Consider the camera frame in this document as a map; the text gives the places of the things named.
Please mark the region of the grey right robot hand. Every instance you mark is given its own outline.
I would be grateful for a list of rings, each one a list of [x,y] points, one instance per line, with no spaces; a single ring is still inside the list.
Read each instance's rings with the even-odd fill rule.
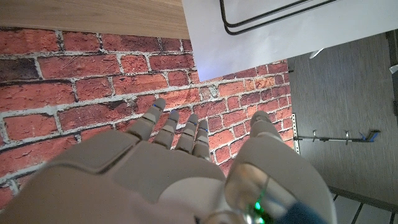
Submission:
[[[225,174],[210,158],[208,124],[179,115],[153,129],[161,98],[125,132],[74,145],[38,170],[1,213],[2,223],[336,223],[330,190],[286,145],[268,114]]]

